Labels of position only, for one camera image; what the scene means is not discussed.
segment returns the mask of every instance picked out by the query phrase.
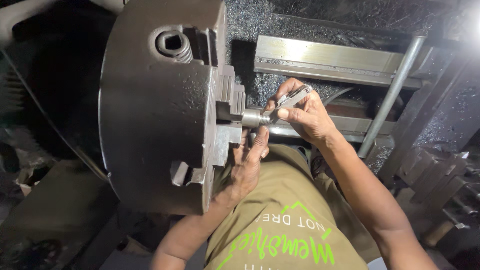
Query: metal rod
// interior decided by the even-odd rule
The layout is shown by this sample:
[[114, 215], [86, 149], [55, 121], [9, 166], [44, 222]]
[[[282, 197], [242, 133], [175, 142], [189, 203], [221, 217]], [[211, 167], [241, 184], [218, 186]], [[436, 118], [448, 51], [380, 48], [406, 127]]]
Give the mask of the metal rod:
[[412, 43], [410, 43], [410, 46], [408, 47], [408, 50], [403, 57], [402, 62], [400, 63], [396, 76], [393, 79], [390, 88], [388, 89], [385, 100], [382, 103], [382, 106], [380, 107], [380, 110], [378, 111], [375, 120], [373, 120], [373, 123], [370, 126], [370, 129], [365, 136], [365, 139], [363, 140], [363, 144], [361, 145], [358, 152], [358, 156], [360, 158], [364, 158], [367, 156], [367, 153], [370, 150], [374, 139], [377, 137], [380, 127], [385, 122], [385, 119], [387, 118], [387, 115], [390, 112], [395, 102], [395, 99], [397, 98], [400, 90], [402, 89], [403, 83], [407, 79], [408, 73], [410, 72], [413, 62], [415, 61], [418, 53], [420, 52], [423, 42], [425, 42], [425, 39], [426, 37], [423, 36], [413, 37]]

